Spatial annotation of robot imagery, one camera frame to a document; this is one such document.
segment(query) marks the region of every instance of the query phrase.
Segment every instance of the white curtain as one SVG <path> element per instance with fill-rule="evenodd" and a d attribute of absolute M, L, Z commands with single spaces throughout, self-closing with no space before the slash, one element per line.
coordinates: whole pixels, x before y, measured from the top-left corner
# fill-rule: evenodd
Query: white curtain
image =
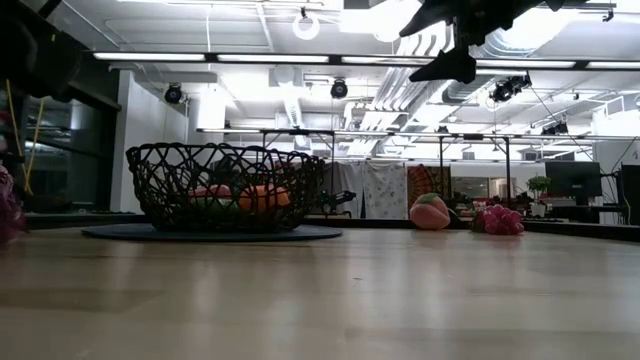
<path fill-rule="evenodd" d="M 404 164 L 362 166 L 367 219 L 407 219 L 407 172 Z"/>

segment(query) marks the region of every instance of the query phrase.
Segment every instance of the grape plush toy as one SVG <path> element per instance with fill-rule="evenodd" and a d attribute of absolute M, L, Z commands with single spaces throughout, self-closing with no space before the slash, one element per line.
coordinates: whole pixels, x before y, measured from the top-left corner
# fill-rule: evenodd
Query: grape plush toy
<path fill-rule="evenodd" d="M 520 220 L 517 211 L 511 211 L 501 205 L 489 206 L 485 211 L 476 213 L 471 230 L 491 235 L 518 235 L 524 231 Z"/>

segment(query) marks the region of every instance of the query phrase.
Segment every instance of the glass wall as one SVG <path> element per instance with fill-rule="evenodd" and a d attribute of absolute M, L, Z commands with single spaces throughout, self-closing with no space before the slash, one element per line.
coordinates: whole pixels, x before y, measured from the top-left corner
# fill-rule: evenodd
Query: glass wall
<path fill-rule="evenodd" d="M 27 210 L 107 210 L 114 131 L 114 114 L 76 100 L 62 103 L 31 98 L 25 157 L 33 197 L 25 201 Z"/>

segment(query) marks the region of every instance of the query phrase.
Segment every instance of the black wire basket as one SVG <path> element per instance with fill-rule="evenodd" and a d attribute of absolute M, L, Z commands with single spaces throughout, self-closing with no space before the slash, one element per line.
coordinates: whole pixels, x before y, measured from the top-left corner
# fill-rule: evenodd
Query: black wire basket
<path fill-rule="evenodd" d="M 145 144 L 127 151 L 135 195 L 162 231 L 277 232 L 316 205 L 324 161 L 228 144 Z"/>

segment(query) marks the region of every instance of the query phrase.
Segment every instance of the hanging light fixture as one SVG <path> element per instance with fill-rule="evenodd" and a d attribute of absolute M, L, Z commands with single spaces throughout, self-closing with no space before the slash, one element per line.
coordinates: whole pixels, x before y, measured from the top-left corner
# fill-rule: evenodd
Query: hanging light fixture
<path fill-rule="evenodd" d="M 311 21 L 311 26 L 306 30 L 302 30 L 300 28 L 300 23 L 302 22 L 302 20 L 306 19 Z M 293 33 L 298 37 L 298 39 L 312 40 L 320 33 L 320 21 L 315 15 L 307 14 L 306 8 L 302 7 L 300 8 L 300 13 L 296 15 L 295 20 L 293 20 L 291 28 L 293 29 Z"/>

